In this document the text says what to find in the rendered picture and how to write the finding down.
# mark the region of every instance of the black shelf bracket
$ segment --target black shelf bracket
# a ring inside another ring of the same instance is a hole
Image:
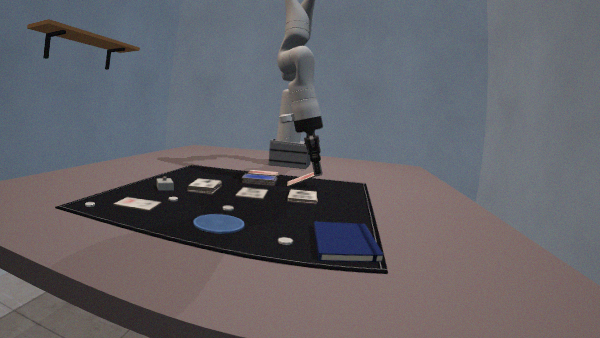
[[[115,49],[109,49],[106,51],[106,67],[104,67],[104,69],[108,69],[108,67],[110,67],[110,53],[112,52],[122,52],[124,51],[125,48],[115,48]]]
[[[47,59],[50,57],[50,39],[53,36],[63,35],[66,33],[67,33],[66,30],[59,30],[59,31],[52,32],[52,33],[46,33],[46,43],[44,44],[44,59]]]

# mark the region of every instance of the wooden shelf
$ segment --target wooden shelf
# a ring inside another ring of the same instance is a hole
[[[110,54],[112,52],[127,53],[139,51],[140,48],[117,40],[90,33],[79,28],[71,27],[53,20],[44,20],[27,25],[28,29],[46,33],[46,44],[44,46],[44,58],[50,54],[50,38],[59,36],[63,39],[85,43],[86,45],[106,49],[106,69],[110,65]]]

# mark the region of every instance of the tiled floor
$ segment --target tiled floor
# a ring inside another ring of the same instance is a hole
[[[145,338],[0,270],[2,338]]]

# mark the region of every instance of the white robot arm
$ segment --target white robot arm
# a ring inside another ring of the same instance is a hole
[[[314,88],[315,59],[304,46],[310,38],[312,11],[315,0],[286,0],[285,36],[277,56],[277,65],[285,81],[291,81],[284,90],[283,100],[289,104],[296,132],[305,132],[304,143],[313,164],[315,176],[322,174],[321,149],[315,130],[323,128],[321,111]]]

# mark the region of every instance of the blue disc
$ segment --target blue disc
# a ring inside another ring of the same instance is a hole
[[[244,228],[244,221],[223,214],[202,215],[194,219],[194,226],[200,230],[215,234],[228,234]]]

